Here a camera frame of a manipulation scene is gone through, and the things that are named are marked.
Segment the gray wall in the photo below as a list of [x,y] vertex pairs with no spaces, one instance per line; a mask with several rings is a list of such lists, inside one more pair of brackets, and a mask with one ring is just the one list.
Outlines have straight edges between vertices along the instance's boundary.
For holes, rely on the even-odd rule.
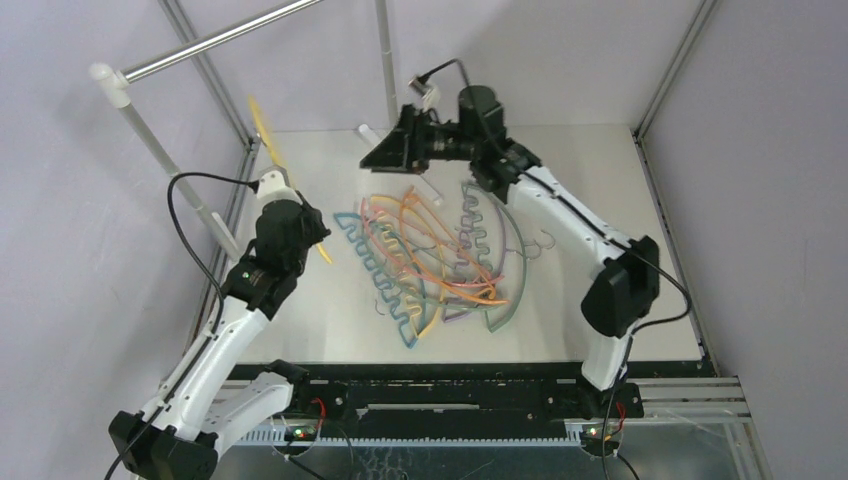
[[[203,34],[279,1],[183,3]],[[388,0],[399,100],[414,99],[413,74],[458,56],[472,81],[498,91],[511,125],[635,126],[698,3]],[[326,0],[211,57],[233,96],[256,95],[276,130],[390,126],[375,0]],[[459,74],[433,81],[449,117]]]
[[[0,478],[102,478],[112,416],[185,345],[201,275],[167,179],[87,74],[177,43],[156,2],[0,2]],[[241,146],[191,64],[130,92],[183,167],[235,172]],[[221,206],[229,187],[198,190]]]
[[724,2],[648,149],[776,478],[845,478],[848,3]]

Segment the wire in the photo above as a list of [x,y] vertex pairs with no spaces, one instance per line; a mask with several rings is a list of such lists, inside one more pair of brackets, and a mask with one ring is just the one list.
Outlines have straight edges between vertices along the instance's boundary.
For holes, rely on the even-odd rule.
[[312,470],[311,468],[307,467],[306,465],[298,462],[297,459],[295,459],[294,457],[286,457],[286,461],[290,462],[292,465],[303,470],[304,472],[312,475],[314,478],[316,478],[318,480],[327,480],[326,478],[324,478],[321,475],[319,475],[318,473],[316,473],[315,470]]
[[[544,181],[536,178],[532,174],[524,172],[524,173],[522,173],[522,175],[526,176],[527,178],[529,178],[533,182],[537,183],[539,186],[541,186],[542,188],[547,190],[549,193],[551,193],[551,194],[555,193],[555,190],[554,190],[553,187],[551,187],[550,185],[548,185]],[[580,212],[580,210],[578,210],[571,202],[569,202],[568,200],[563,198],[561,195],[557,195],[557,200],[559,200],[560,203],[562,203],[566,208],[568,208],[572,213],[574,213],[581,221],[583,221],[584,224],[586,224],[587,227],[589,227],[592,231],[594,231],[598,236],[600,236],[602,238],[606,238],[607,241],[609,241],[610,244],[614,245],[615,247],[617,247],[618,249],[620,249],[623,252],[627,252],[627,253],[633,255],[639,261],[641,261],[642,263],[644,263],[645,265],[647,265],[651,269],[655,270],[663,278],[668,280],[668,282],[671,283],[674,286],[674,288],[676,288],[678,291],[680,291],[681,295],[683,295],[683,300],[686,302],[686,308],[683,309],[682,313],[674,315],[672,317],[663,318],[661,320],[652,320],[652,321],[649,321],[649,322],[641,323],[633,329],[633,331],[631,332],[631,335],[636,335],[636,332],[638,332],[638,331],[640,331],[640,330],[642,330],[643,328],[646,328],[646,327],[652,327],[652,326],[656,326],[656,325],[662,325],[662,324],[665,324],[665,323],[675,322],[677,320],[685,318],[687,315],[692,313],[692,296],[689,294],[689,291],[686,290],[686,287],[684,287],[680,282],[678,282],[668,272],[666,272],[665,270],[660,268],[658,265],[654,264],[654,262],[651,262],[648,259],[646,259],[645,257],[643,257],[642,255],[639,255],[639,253],[637,253],[632,248],[628,249],[628,247],[622,245],[617,240],[615,240],[613,238],[607,238],[607,235],[597,225],[592,223],[582,212]]]
[[489,329],[490,332],[494,332],[500,327],[506,325],[507,322],[509,322],[512,317],[515,316],[515,312],[518,311],[518,305],[521,303],[521,298],[524,296],[524,290],[527,287],[527,251],[524,248],[524,238],[521,236],[521,231],[518,228],[518,224],[515,222],[515,219],[509,213],[509,210],[507,210],[506,207],[500,202],[495,202],[494,200],[492,200],[492,195],[484,191],[483,188],[479,185],[469,184],[468,186],[469,188],[475,189],[478,192],[481,192],[486,195],[492,202],[492,204],[504,214],[504,216],[512,226],[512,230],[515,232],[515,237],[518,240],[518,245],[521,249],[521,284],[518,287],[518,292],[515,294],[515,298],[513,298],[512,302],[510,302],[509,309],[506,311],[504,316],[501,317],[500,320],[497,320],[495,322],[491,321],[488,311],[484,312],[483,314],[486,318],[486,327]]
[[618,459],[621,460],[622,463],[627,465],[627,468],[630,469],[630,473],[633,474],[633,478],[635,478],[636,480],[642,480],[641,478],[639,478],[639,474],[636,473],[636,469],[633,468],[633,465],[630,465],[630,462],[628,462],[627,459],[624,458],[620,453],[618,454]]
[[615,373],[615,381],[613,381],[612,389],[610,390],[610,401],[607,404],[607,413],[604,415],[604,423],[601,425],[601,468],[604,469],[604,478],[606,480],[610,480],[609,472],[607,471],[607,422],[609,422],[609,413],[610,410],[612,410],[612,404],[615,402],[615,391],[618,388],[618,376],[621,374],[621,370],[623,368],[624,364],[622,364]]
[[[295,416],[295,417],[300,417],[300,418],[312,418],[312,419],[315,419],[315,420],[321,420],[322,419],[322,417],[319,417],[318,415],[311,415],[311,414],[308,414],[308,413],[300,413],[300,412],[292,412],[292,413],[287,414],[286,416],[288,416],[288,417]],[[333,426],[335,426],[336,429],[338,429],[338,431],[342,432],[342,435],[345,437],[345,443],[347,443],[347,450],[348,450],[348,453],[350,454],[350,471],[347,474],[347,478],[351,479],[351,478],[353,478],[353,471],[356,469],[356,462],[354,460],[355,457],[354,457],[354,454],[353,454],[353,443],[350,441],[350,437],[348,436],[347,432],[345,432],[345,430],[341,427],[341,425],[339,425],[339,422],[337,422],[335,420],[330,420],[328,418],[324,418],[324,421],[328,424],[332,424]]]
[[477,113],[477,119],[480,120],[480,125],[483,127],[483,133],[486,135],[486,141],[488,143],[491,143],[492,146],[495,147],[495,150],[498,151],[498,154],[500,154],[501,157],[506,157],[507,156],[506,152],[498,144],[497,140],[495,140],[495,137],[494,137],[494,135],[492,135],[491,130],[489,130],[489,125],[486,123],[486,119],[483,118],[483,113],[480,111],[479,108],[477,108],[477,99],[474,98],[474,89],[471,88],[471,79],[468,77],[468,71],[465,70],[465,64],[462,63],[462,60],[460,60],[458,58],[452,58],[452,59],[448,60],[447,62],[439,65],[438,67],[436,67],[436,68],[430,70],[429,72],[425,73],[424,75],[421,75],[418,78],[422,83],[427,83],[427,81],[430,79],[430,77],[434,73],[436,73],[440,70],[443,70],[443,69],[445,69],[445,68],[447,68],[451,65],[456,65],[457,68],[459,68],[459,74],[462,76],[462,83],[464,83],[465,87],[468,89],[468,98],[469,98],[469,100],[471,100],[471,106],[474,108],[474,111]]
[[[439,226],[442,228],[442,230],[451,237],[451,241],[453,241],[456,244],[459,243],[459,241],[452,236],[452,234],[450,233],[448,228],[444,225],[443,222],[441,222],[441,220],[439,220],[439,218],[435,215],[435,213],[433,213],[426,205],[421,203],[421,201],[417,197],[417,195],[412,194],[411,191],[409,191],[409,192],[406,193],[406,195],[404,195],[403,201],[401,202],[401,205],[400,205],[400,213],[397,216],[398,224],[399,224],[398,233],[400,234],[400,239],[401,239],[401,241],[402,241],[402,243],[405,247],[405,250],[407,252],[412,251],[413,248],[409,244],[409,239],[406,237],[406,232],[405,232],[405,229],[403,228],[407,224],[407,222],[405,222],[404,219],[403,219],[404,212],[408,210],[413,215],[421,218],[418,215],[418,213],[409,206],[408,200],[410,198],[412,198],[415,201],[415,203],[420,203],[422,205],[422,207],[425,210],[427,210],[427,213],[436,221],[436,223],[439,224]],[[365,205],[366,205],[365,199],[363,199],[361,204],[360,204],[360,217],[362,218],[362,223],[363,223],[363,225],[362,225],[363,233],[365,235],[367,235],[369,238],[372,238],[373,235],[372,235],[372,232],[370,231],[370,223],[374,219],[369,218],[368,216],[365,215]],[[379,242],[375,241],[374,243],[377,246],[377,248],[381,251],[381,253],[384,254],[387,258],[389,258],[390,261],[392,261],[392,262],[395,261],[395,259],[388,252],[385,251],[385,249],[379,244]],[[441,280],[438,276],[436,276],[433,272],[431,272],[427,268],[427,266],[424,264],[423,261],[418,259],[417,256],[415,256],[414,254],[410,254],[410,258],[414,262],[414,265],[417,265],[421,269],[422,273],[424,274],[424,276],[421,276],[420,278],[426,279],[427,281],[429,281],[431,283],[434,283],[438,286],[441,286],[444,289],[453,293],[454,295],[462,297],[462,298],[464,298],[464,299],[466,299],[470,302],[479,303],[479,304],[483,304],[483,305],[504,305],[504,304],[509,303],[507,300],[503,300],[503,299],[491,299],[491,298],[481,297],[484,294],[489,294],[491,297],[494,297],[496,295],[496,290],[495,290],[494,284],[492,283],[492,280],[489,280],[486,277],[487,272],[485,272],[485,270],[482,267],[480,267],[479,265],[476,265],[476,262],[473,262],[473,259],[471,258],[471,256],[467,252],[465,252],[465,250],[461,249],[460,252],[462,253],[463,256],[465,256],[467,259],[472,261],[472,263],[476,266],[475,268],[478,270],[478,274],[480,275],[478,278],[482,278],[484,280],[484,282],[486,283],[486,287],[483,290],[480,290],[479,292],[477,292],[473,295],[468,294],[466,292],[463,292],[462,290],[460,290],[460,287],[455,287],[451,283],[446,282],[444,280]]]
[[[180,374],[174,384],[171,385],[171,389],[168,391],[167,394],[165,394],[165,397],[162,398],[163,404],[167,404],[172,398],[174,398],[174,395],[176,395],[180,385],[182,385],[183,381],[185,381],[189,372],[194,369],[194,366],[197,364],[197,361],[200,359],[200,356],[203,355],[204,351],[206,351],[207,346],[212,341],[212,338],[215,336],[215,333],[218,331],[218,325],[221,323],[221,318],[224,314],[224,294],[221,292],[221,285],[215,279],[215,276],[212,275],[212,272],[210,272],[206,265],[203,264],[203,261],[200,260],[200,257],[197,256],[197,253],[191,247],[191,244],[188,242],[188,239],[186,238],[185,233],[183,232],[182,226],[180,225],[180,221],[177,218],[177,212],[174,209],[174,186],[180,179],[183,179],[185,177],[206,177],[222,182],[233,183],[236,185],[244,185],[246,187],[251,188],[254,192],[259,186],[259,182],[256,181],[245,182],[242,180],[222,177],[206,172],[179,173],[177,175],[174,175],[171,178],[170,183],[168,183],[168,213],[171,215],[171,220],[174,223],[174,229],[177,231],[177,236],[180,237],[180,242],[182,242],[183,246],[185,247],[186,251],[188,251],[188,254],[191,256],[192,260],[194,260],[194,262],[200,268],[200,271],[203,272],[203,275],[206,276],[206,278],[209,280],[209,283],[212,285],[212,288],[215,290],[215,295],[218,298],[218,312],[215,315],[215,321],[212,323],[212,328],[210,329],[212,332],[212,336],[206,337],[206,339],[203,341],[203,344],[197,350],[197,353],[194,355],[194,357],[192,357],[191,361],[189,361],[188,366],[185,368],[185,370],[183,370],[183,373]],[[138,439],[141,438],[141,436],[150,428],[153,422],[156,421],[156,419],[159,417],[159,414],[161,414],[163,410],[164,407],[160,406],[153,412],[153,415],[151,415],[150,418],[144,423],[144,425],[141,427],[141,430],[139,430],[138,433],[135,434],[132,440],[127,443],[127,446],[124,448],[124,450],[121,451],[121,453],[119,453],[115,460],[112,462],[112,465],[106,472],[104,480],[109,480],[110,478],[112,478],[112,475],[115,473],[115,470],[118,468],[118,465],[124,460],[124,457],[127,456],[127,454],[130,452],[130,450],[138,441]]]
[[665,278],[666,280],[669,281],[669,283],[674,285],[674,288],[676,288],[680,291],[680,293],[683,295],[683,300],[686,302],[686,308],[683,309],[683,313],[680,313],[680,314],[675,315],[673,317],[663,318],[661,320],[652,320],[650,322],[640,323],[639,325],[636,326],[636,328],[633,329],[633,332],[631,333],[631,335],[636,335],[637,332],[639,332],[640,330],[642,330],[644,328],[653,327],[653,326],[656,326],[656,325],[662,325],[664,323],[675,322],[675,321],[680,320],[682,318],[685,318],[687,315],[689,315],[692,312],[692,295],[689,293],[688,290],[686,290],[686,287],[681,285],[680,282],[675,280],[674,277],[672,277],[671,275],[668,274],[668,272],[661,269],[659,266],[654,265],[653,262],[649,262],[647,259],[645,259],[644,257],[642,257],[639,254],[636,254],[635,252],[631,251],[630,253],[632,253],[634,257],[641,260],[645,265],[656,270],[657,273],[662,275],[663,278]]
[[321,420],[318,420],[318,436],[320,436],[321,427],[324,425],[324,419],[327,418],[327,407],[324,406],[324,401],[318,397],[313,398],[309,403],[317,403],[321,407]]
[[[395,199],[393,197],[381,197],[381,198],[384,199],[384,200],[389,200],[389,199],[394,200],[398,204],[401,203],[400,201],[398,201],[397,199]],[[362,204],[360,205],[360,217],[365,219],[364,221],[367,224],[366,226],[369,226],[372,222],[374,222],[375,220],[377,220],[380,217],[380,215],[365,216],[364,213],[365,213],[365,200],[363,199]],[[417,214],[417,212],[414,213],[414,215],[416,217],[418,217],[419,219],[421,219],[421,217]],[[432,228],[430,228],[429,224],[427,224],[426,221],[424,221],[424,223],[427,225],[427,228],[430,229],[430,231],[432,232]],[[484,279],[483,282],[472,282],[472,283],[447,282],[446,279],[444,278],[445,275],[446,275],[446,273],[444,271],[442,272],[442,278],[441,279],[439,277],[437,277],[435,274],[433,274],[432,272],[429,272],[429,271],[417,272],[417,271],[413,270],[412,267],[420,266],[420,264],[421,264],[420,259],[418,259],[417,255],[414,255],[414,252],[416,251],[416,249],[412,248],[412,246],[414,246],[414,244],[408,238],[406,238],[406,243],[409,245],[410,248],[412,248],[412,250],[411,250],[412,254],[409,256],[410,257],[409,262],[402,262],[401,260],[398,260],[397,258],[395,258],[395,256],[391,255],[387,251],[387,247],[380,245],[380,242],[378,242],[377,239],[374,237],[372,229],[366,228],[365,231],[368,234],[368,237],[371,240],[371,242],[374,245],[376,245],[377,248],[380,250],[380,253],[382,253],[389,261],[391,261],[394,265],[396,265],[400,269],[400,271],[405,272],[405,273],[409,273],[409,274],[411,274],[415,277],[418,277],[422,280],[427,280],[428,282],[436,283],[436,284],[439,284],[439,282],[444,281],[448,285],[453,286],[453,287],[457,287],[457,288],[476,288],[476,287],[491,286],[491,285],[493,285],[493,284],[495,284],[495,283],[497,283],[497,282],[499,282],[503,279],[503,277],[501,277],[501,276],[498,276],[498,277],[495,277],[495,278],[488,278],[488,276],[483,277],[481,275],[478,275],[477,278],[483,278]],[[437,247],[443,246],[443,244],[437,243],[436,246]],[[462,249],[462,252],[464,252],[464,256],[466,256],[467,258],[471,258],[470,254],[468,254],[467,250]],[[478,271],[480,271],[480,269],[483,268],[477,262],[474,262],[474,265],[475,265],[475,267],[478,268]]]
[[106,476],[103,477],[104,480],[109,480],[110,478],[112,478],[112,475],[115,473],[115,469],[118,468],[118,465],[121,464],[121,462],[124,460],[124,457],[127,456],[127,453],[130,452],[130,450],[138,441],[138,439],[141,438],[142,435],[144,435],[144,432],[147,431],[150,425],[156,421],[156,418],[159,417],[159,414],[162,413],[163,410],[164,409],[162,407],[157,408],[156,411],[153,412],[153,415],[151,415],[150,419],[141,427],[141,430],[139,430],[138,433],[136,433],[135,436],[132,438],[132,440],[127,443],[126,448],[124,448],[124,450],[119,453],[117,457],[115,457],[115,460],[112,461],[112,465],[109,466],[109,470],[106,471]]

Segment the cable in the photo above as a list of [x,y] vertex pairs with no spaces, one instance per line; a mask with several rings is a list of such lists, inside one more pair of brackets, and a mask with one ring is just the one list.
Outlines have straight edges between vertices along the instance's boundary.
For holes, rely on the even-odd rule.
[[601,425],[601,467],[604,469],[604,478],[606,480],[610,480],[609,472],[607,471],[607,422],[609,422],[609,413],[612,410],[612,404],[615,402],[615,390],[618,388],[618,377],[621,374],[621,370],[624,368],[624,364],[619,367],[618,371],[615,374],[616,381],[612,383],[612,389],[610,390],[610,401],[607,403],[607,413],[604,415],[604,423]]
[[315,470],[312,470],[311,468],[307,467],[306,465],[298,462],[297,459],[295,459],[294,457],[286,457],[286,461],[290,462],[292,465],[303,470],[304,472],[312,475],[314,478],[316,478],[318,480],[327,480],[326,478],[324,478],[321,475],[319,475],[318,473],[316,473]]
[[[210,272],[206,265],[203,264],[203,261],[200,260],[200,257],[197,256],[197,253],[191,247],[191,244],[188,242],[188,239],[186,238],[185,233],[183,232],[182,226],[180,226],[180,221],[177,218],[177,212],[174,209],[174,186],[180,179],[185,177],[206,177],[214,180],[220,180],[222,182],[233,183],[236,185],[244,185],[246,187],[251,188],[254,192],[256,192],[256,189],[259,186],[259,182],[257,181],[245,182],[242,180],[222,177],[219,175],[213,175],[211,173],[205,172],[179,173],[177,175],[174,175],[171,178],[170,183],[168,183],[168,213],[171,215],[171,220],[174,222],[174,229],[177,231],[177,235],[180,237],[180,242],[182,242],[183,246],[185,247],[186,251],[188,251],[188,254],[191,256],[192,260],[194,260],[194,262],[200,268],[200,271],[202,271],[203,275],[206,276],[206,278],[209,280],[209,283],[212,285],[212,288],[215,289],[215,295],[218,298],[218,312],[215,315],[215,321],[213,322],[211,328],[211,332],[213,335],[210,337],[206,337],[206,340],[203,341],[203,344],[197,350],[197,353],[194,355],[194,357],[192,357],[191,361],[189,361],[186,369],[183,370],[183,373],[177,378],[174,384],[171,385],[171,389],[168,391],[168,393],[165,394],[165,397],[162,398],[163,404],[167,404],[172,398],[174,398],[174,395],[176,395],[180,385],[182,385],[189,372],[191,372],[191,370],[197,364],[197,361],[200,359],[200,356],[203,355],[203,352],[206,351],[206,347],[212,341],[212,337],[214,337],[214,334],[218,331],[218,325],[221,323],[221,318],[224,314],[224,294],[221,292],[221,285],[215,279],[215,276],[212,275],[212,272]],[[150,426],[153,424],[154,421],[156,421],[156,419],[159,417],[159,414],[161,414],[163,410],[164,407],[160,406],[153,412],[153,415],[151,415],[150,418],[144,423],[144,425],[141,427],[141,430],[139,430],[138,433],[133,436],[132,440],[127,443],[127,446],[124,448],[124,450],[121,451],[121,453],[119,453],[115,460],[112,462],[112,465],[106,472],[106,476],[103,477],[104,480],[109,480],[110,478],[112,478],[112,475],[115,473],[115,470],[118,468],[118,465],[120,465],[120,463],[124,460],[124,457],[127,456],[127,454],[130,452],[130,450],[138,441],[138,439],[141,438],[141,436],[150,428]]]
[[624,458],[620,453],[618,454],[618,459],[621,460],[622,463],[627,465],[627,468],[630,469],[630,473],[633,474],[633,478],[635,478],[636,480],[642,480],[641,478],[639,478],[639,474],[636,473],[636,469],[633,468],[633,465],[630,465],[630,462],[628,462],[627,459]]
[[156,418],[159,416],[160,413],[162,413],[163,410],[164,409],[162,407],[157,408],[156,411],[153,412],[153,415],[150,416],[150,419],[144,424],[144,426],[141,427],[141,430],[139,430],[138,433],[136,433],[135,436],[132,438],[132,440],[127,443],[126,448],[124,448],[124,450],[119,453],[117,457],[115,457],[115,460],[112,462],[112,465],[109,466],[109,470],[106,471],[106,476],[103,477],[104,480],[109,480],[110,478],[112,478],[112,475],[115,473],[115,470],[118,468],[118,465],[121,464],[121,462],[124,460],[124,457],[127,456],[127,453],[129,453],[132,449],[133,445],[135,445],[138,439],[141,438],[142,435],[144,435],[144,432],[146,432],[150,425],[156,421]]
[[[300,417],[300,418],[312,418],[312,419],[315,419],[315,420],[321,420],[322,419],[322,417],[320,417],[318,415],[311,415],[311,414],[308,414],[308,413],[300,413],[300,412],[288,413],[288,414],[286,414],[286,416],[287,417],[296,416],[296,417]],[[347,435],[347,432],[345,432],[345,430],[341,427],[341,425],[339,425],[339,422],[337,422],[336,420],[330,420],[328,418],[323,418],[323,420],[327,424],[332,424],[333,426],[335,426],[340,432],[342,432],[342,435],[345,437],[345,443],[347,443],[347,450],[348,450],[348,453],[350,454],[350,471],[347,474],[347,478],[351,479],[351,478],[353,478],[353,471],[356,469],[356,462],[354,460],[354,454],[353,454],[353,443],[350,441],[350,437]]]
[[662,275],[662,277],[665,278],[666,280],[668,280],[669,283],[674,285],[674,288],[676,288],[680,291],[680,293],[683,295],[683,300],[686,302],[686,308],[683,310],[683,313],[675,315],[673,317],[663,318],[661,320],[652,320],[650,322],[641,323],[641,324],[637,325],[636,328],[633,329],[633,332],[631,333],[631,335],[636,335],[636,332],[639,332],[643,328],[653,327],[655,325],[662,325],[664,323],[675,322],[675,321],[680,320],[682,318],[685,318],[687,315],[689,315],[692,312],[692,295],[689,294],[689,291],[686,290],[686,287],[681,285],[680,282],[675,280],[674,277],[669,275],[668,272],[661,269],[659,266],[654,265],[652,262],[649,262],[647,259],[643,258],[641,255],[635,254],[634,252],[631,252],[631,253],[633,253],[633,256],[635,256],[636,258],[641,260],[645,265],[656,270],[657,273]]
[[324,426],[324,419],[327,418],[327,407],[324,406],[324,401],[319,397],[315,397],[309,403],[317,403],[321,407],[321,420],[318,420],[318,436],[321,436],[321,427]]
[[474,107],[474,111],[477,112],[477,119],[480,120],[480,125],[483,127],[483,133],[486,135],[486,141],[488,143],[491,143],[492,146],[495,147],[495,150],[498,151],[498,154],[500,154],[501,157],[506,157],[506,152],[495,140],[495,137],[494,135],[492,135],[491,130],[489,130],[489,125],[486,123],[486,119],[483,118],[483,113],[480,112],[479,108],[477,108],[477,99],[474,98],[474,89],[471,88],[471,79],[468,77],[468,72],[465,70],[465,64],[462,63],[462,60],[458,58],[452,58],[447,62],[439,65],[438,67],[425,73],[424,75],[421,75],[420,77],[418,77],[418,79],[421,83],[427,83],[427,81],[430,79],[431,76],[433,76],[434,73],[454,64],[457,66],[457,68],[459,68],[459,74],[462,76],[462,82],[465,84],[465,87],[468,88],[468,97],[469,100],[471,100],[471,106]]
[[[522,175],[526,176],[527,178],[529,178],[533,182],[537,183],[539,186],[541,186],[542,188],[547,190],[549,193],[551,193],[551,194],[555,193],[555,190],[554,190],[553,187],[551,187],[550,185],[548,185],[544,181],[536,178],[532,174],[524,172],[524,173],[522,173]],[[640,331],[640,330],[642,330],[643,328],[646,328],[646,327],[651,327],[651,326],[656,326],[656,325],[662,325],[662,324],[665,324],[665,323],[675,322],[677,320],[685,318],[687,315],[692,313],[692,296],[689,294],[689,291],[686,290],[686,287],[684,287],[680,282],[675,280],[674,277],[672,277],[668,272],[666,272],[665,270],[660,268],[658,265],[655,265],[653,262],[649,261],[648,259],[646,259],[642,255],[639,255],[639,253],[637,253],[635,250],[628,249],[628,247],[625,247],[624,245],[622,245],[621,243],[619,243],[617,240],[615,240],[613,238],[607,238],[607,235],[597,225],[592,223],[582,212],[580,212],[580,210],[578,210],[571,202],[569,202],[568,200],[563,198],[561,195],[557,195],[557,200],[559,200],[560,203],[562,203],[566,208],[568,208],[572,213],[574,213],[574,215],[576,215],[584,224],[586,224],[587,227],[589,227],[598,236],[600,236],[601,238],[606,238],[607,241],[609,241],[610,244],[614,245],[615,247],[617,247],[618,249],[620,249],[623,252],[624,251],[628,252],[629,254],[631,254],[634,257],[636,257],[637,259],[639,259],[639,261],[641,261],[642,263],[644,263],[645,265],[647,265],[651,269],[655,270],[663,278],[668,280],[668,282],[671,283],[674,286],[674,288],[679,290],[681,295],[683,295],[683,300],[686,302],[686,308],[684,308],[683,313],[680,313],[680,314],[675,315],[673,317],[663,318],[661,320],[652,320],[650,322],[641,323],[633,329],[633,331],[631,332],[631,335],[636,335],[636,332],[638,332],[638,331]]]

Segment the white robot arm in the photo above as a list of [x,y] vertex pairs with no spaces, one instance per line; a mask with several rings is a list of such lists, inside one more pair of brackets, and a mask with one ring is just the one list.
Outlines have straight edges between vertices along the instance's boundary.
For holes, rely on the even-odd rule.
[[[410,85],[426,95],[434,71]],[[536,219],[572,254],[593,282],[581,302],[594,332],[577,379],[580,402],[587,418],[603,416],[613,386],[626,375],[635,323],[659,296],[659,250],[649,237],[636,241],[610,227],[569,193],[538,157],[507,137],[503,112],[495,92],[480,85],[460,92],[457,123],[404,105],[395,128],[360,167],[422,173],[430,160],[468,161],[484,190]]]
[[284,171],[265,172],[256,196],[262,206],[256,239],[221,287],[223,312],[212,312],[141,411],[119,412],[109,426],[124,466],[144,478],[208,478],[221,455],[297,401],[306,384],[305,370],[278,360],[234,397],[212,403],[242,352],[294,290],[308,249],[329,234],[320,212],[286,185]]

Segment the black bracket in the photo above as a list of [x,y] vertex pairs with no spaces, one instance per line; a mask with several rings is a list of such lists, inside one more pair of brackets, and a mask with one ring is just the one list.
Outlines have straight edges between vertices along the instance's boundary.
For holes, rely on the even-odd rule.
[[622,338],[630,325],[650,311],[660,294],[660,279],[647,262],[659,265],[660,250],[651,237],[642,237],[620,257],[608,259],[595,277],[580,310],[601,335]]
[[217,434],[201,433],[193,442],[182,440],[174,436],[173,427],[163,431],[147,425],[141,413],[124,411],[118,412],[109,424],[109,435],[119,452],[126,450],[138,432],[143,433],[123,458],[124,467],[130,472],[148,480],[212,478],[218,464]]
[[359,162],[360,168],[420,174],[430,160],[464,160],[471,163],[477,183],[506,203],[507,189],[518,175],[542,162],[506,136],[504,108],[494,90],[465,87],[457,101],[459,123],[439,123],[430,112],[404,105],[397,125]]
[[[556,380],[544,381],[540,402],[549,419],[584,418],[590,420],[604,418],[609,406],[609,393],[612,389],[598,392],[594,388],[586,389],[580,382],[580,378],[576,383],[557,383]],[[587,392],[590,391],[596,392],[596,397],[587,398]],[[619,418],[616,403],[620,403],[624,407],[628,418],[644,418],[645,416],[639,386],[634,383],[621,383],[616,387],[609,418]]]

